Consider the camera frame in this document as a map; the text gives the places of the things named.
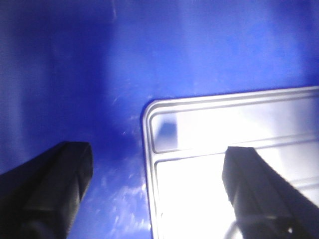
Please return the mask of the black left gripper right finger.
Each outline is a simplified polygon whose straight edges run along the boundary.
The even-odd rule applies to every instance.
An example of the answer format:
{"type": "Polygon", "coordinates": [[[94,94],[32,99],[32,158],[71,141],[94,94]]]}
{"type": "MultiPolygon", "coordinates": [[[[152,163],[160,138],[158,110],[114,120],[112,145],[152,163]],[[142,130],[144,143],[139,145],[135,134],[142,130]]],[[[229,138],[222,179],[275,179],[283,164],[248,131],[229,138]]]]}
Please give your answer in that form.
{"type": "Polygon", "coordinates": [[[317,239],[319,209],[252,147],[229,147],[222,182],[245,239],[317,239]]]}

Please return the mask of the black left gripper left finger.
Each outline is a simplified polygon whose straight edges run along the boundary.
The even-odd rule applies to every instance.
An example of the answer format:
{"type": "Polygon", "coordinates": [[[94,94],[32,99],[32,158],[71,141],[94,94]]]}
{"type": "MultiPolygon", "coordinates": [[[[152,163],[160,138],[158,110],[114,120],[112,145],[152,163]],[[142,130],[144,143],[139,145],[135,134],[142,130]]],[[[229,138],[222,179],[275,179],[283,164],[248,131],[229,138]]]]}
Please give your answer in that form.
{"type": "Polygon", "coordinates": [[[88,142],[61,142],[0,176],[2,239],[65,239],[93,176],[88,142]]]}

